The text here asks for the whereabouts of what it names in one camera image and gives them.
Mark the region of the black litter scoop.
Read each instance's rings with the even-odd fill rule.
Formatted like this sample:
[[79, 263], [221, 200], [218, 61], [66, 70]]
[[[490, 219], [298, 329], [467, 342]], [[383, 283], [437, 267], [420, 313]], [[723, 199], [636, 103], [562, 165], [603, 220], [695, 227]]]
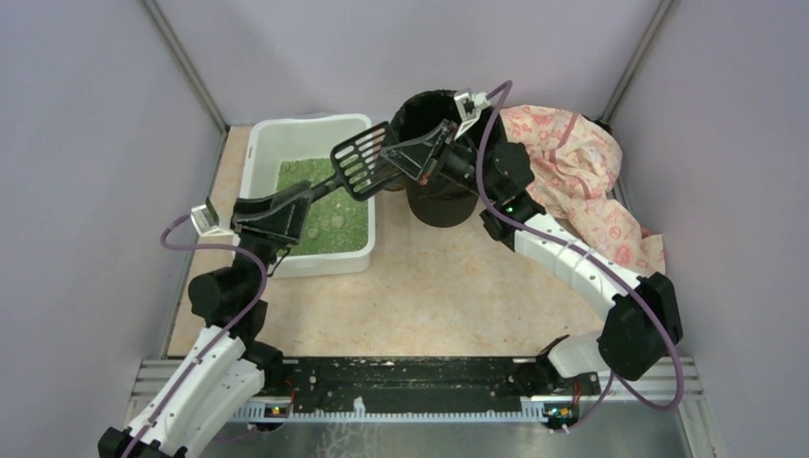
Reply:
[[356, 201], [376, 196], [404, 174], [382, 155], [396, 139], [385, 121], [337, 144], [329, 158], [333, 174], [313, 185], [312, 201], [320, 200], [343, 188]]

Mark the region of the black trash bin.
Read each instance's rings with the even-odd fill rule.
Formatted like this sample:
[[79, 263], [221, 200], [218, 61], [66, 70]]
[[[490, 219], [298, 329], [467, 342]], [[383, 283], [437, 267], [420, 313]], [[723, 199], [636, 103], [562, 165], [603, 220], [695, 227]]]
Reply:
[[470, 193], [434, 197], [415, 190], [407, 190], [406, 198], [413, 216], [435, 228], [450, 228], [464, 223], [472, 215], [479, 199]]

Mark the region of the white plastic litter box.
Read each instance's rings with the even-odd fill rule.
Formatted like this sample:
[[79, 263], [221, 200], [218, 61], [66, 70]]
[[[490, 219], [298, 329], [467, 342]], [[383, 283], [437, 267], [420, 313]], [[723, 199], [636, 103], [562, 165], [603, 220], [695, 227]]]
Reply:
[[[303, 207], [305, 198], [314, 196], [314, 185], [301, 180], [279, 186], [280, 166], [285, 162], [329, 159], [331, 150], [340, 142], [366, 131], [371, 119], [364, 114], [333, 114], [296, 119], [265, 120], [250, 131], [247, 153], [238, 197], [268, 198], [281, 193], [282, 211], [286, 214]], [[305, 278], [361, 273], [371, 263], [376, 242], [375, 200], [364, 205], [367, 210], [366, 243], [357, 250], [313, 255], [289, 254], [280, 260], [276, 278]]]

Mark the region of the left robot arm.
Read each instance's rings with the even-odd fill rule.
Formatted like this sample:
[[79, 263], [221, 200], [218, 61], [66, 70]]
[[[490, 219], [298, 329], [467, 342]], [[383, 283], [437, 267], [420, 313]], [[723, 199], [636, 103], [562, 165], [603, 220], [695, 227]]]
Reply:
[[276, 267], [301, 238], [316, 193], [303, 180], [264, 198], [236, 200], [223, 227], [211, 201], [160, 238], [173, 251], [233, 252], [231, 265], [194, 278], [188, 295], [205, 325], [154, 399], [98, 441], [101, 457], [198, 457], [251, 397], [282, 378], [283, 354], [258, 341]]

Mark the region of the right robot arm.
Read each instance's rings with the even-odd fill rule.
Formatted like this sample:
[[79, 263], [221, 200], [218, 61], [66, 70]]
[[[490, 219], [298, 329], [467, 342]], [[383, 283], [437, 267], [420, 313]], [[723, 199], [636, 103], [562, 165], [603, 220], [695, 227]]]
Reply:
[[675, 356], [682, 337], [673, 283], [654, 273], [643, 277], [619, 266], [571, 235], [528, 193], [529, 155], [519, 144], [488, 135], [485, 148], [473, 147], [450, 120], [420, 136], [403, 139], [380, 124], [373, 178], [397, 178], [418, 187], [448, 181], [486, 205], [481, 214], [489, 236], [565, 281], [599, 315], [603, 327], [549, 344], [537, 363], [550, 379], [567, 380], [603, 370], [637, 381], [665, 356]]

